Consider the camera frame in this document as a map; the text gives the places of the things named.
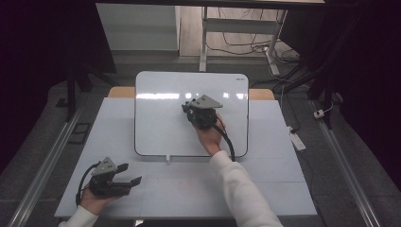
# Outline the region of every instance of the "white sleeve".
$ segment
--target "white sleeve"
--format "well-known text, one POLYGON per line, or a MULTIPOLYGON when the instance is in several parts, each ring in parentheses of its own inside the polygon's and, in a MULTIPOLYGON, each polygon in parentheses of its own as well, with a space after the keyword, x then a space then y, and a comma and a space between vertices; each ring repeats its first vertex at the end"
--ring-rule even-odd
POLYGON ((245 168, 232 162, 225 150, 216 153, 210 165, 218 175, 228 208, 238 226, 283 227, 245 168))
POLYGON ((98 216, 78 206, 76 213, 68 219, 68 221, 60 223, 59 227, 92 227, 97 221, 97 218, 98 216))

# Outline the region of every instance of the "white power strip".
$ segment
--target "white power strip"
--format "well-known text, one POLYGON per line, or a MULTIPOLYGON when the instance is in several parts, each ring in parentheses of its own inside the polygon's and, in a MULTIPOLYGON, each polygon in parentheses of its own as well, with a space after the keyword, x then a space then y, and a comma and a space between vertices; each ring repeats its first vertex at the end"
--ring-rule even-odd
POLYGON ((297 151, 301 151, 301 150, 306 149, 305 144, 302 142, 302 140, 297 135, 297 133, 291 133, 291 130, 292 130, 292 127, 288 127, 289 139, 291 140, 291 142, 294 145, 295 149, 297 151))

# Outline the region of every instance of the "plug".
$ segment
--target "plug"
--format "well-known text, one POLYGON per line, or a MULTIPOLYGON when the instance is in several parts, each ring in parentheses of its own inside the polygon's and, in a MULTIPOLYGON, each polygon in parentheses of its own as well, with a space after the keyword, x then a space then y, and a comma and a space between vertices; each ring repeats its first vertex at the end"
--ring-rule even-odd
POLYGON ((324 112, 323 110, 319 110, 317 112, 314 112, 313 115, 315 116, 316 119, 318 119, 324 116, 324 112))

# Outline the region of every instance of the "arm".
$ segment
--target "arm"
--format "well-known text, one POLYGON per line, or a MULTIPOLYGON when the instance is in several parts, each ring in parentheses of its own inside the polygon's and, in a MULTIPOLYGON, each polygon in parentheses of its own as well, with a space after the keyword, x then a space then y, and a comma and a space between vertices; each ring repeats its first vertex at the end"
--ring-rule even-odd
MULTIPOLYGON (((220 116, 217 125, 224 129, 220 116)), ((195 127, 200 143, 212 156, 210 165, 218 175, 228 208, 240 227, 283 226, 271 211, 263 195, 251 181, 248 172, 237 162, 232 162, 219 145, 221 135, 212 129, 199 130, 195 127)))
POLYGON ((88 185, 86 185, 76 213, 68 221, 60 223, 59 227, 93 226, 104 207, 116 199, 118 197, 97 197, 89 190, 88 185))

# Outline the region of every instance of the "white sweater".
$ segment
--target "white sweater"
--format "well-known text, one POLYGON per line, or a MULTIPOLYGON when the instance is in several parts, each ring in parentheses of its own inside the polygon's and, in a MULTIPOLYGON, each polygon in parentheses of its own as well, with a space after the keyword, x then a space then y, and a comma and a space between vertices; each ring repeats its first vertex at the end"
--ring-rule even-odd
MULTIPOLYGON (((211 158, 210 165, 218 175, 228 208, 238 226, 283 227, 251 181, 248 172, 239 163, 233 163, 226 151, 216 153, 211 158)), ((98 216, 79 206, 77 212, 67 222, 60 223, 59 227, 93 226, 97 218, 98 216)))

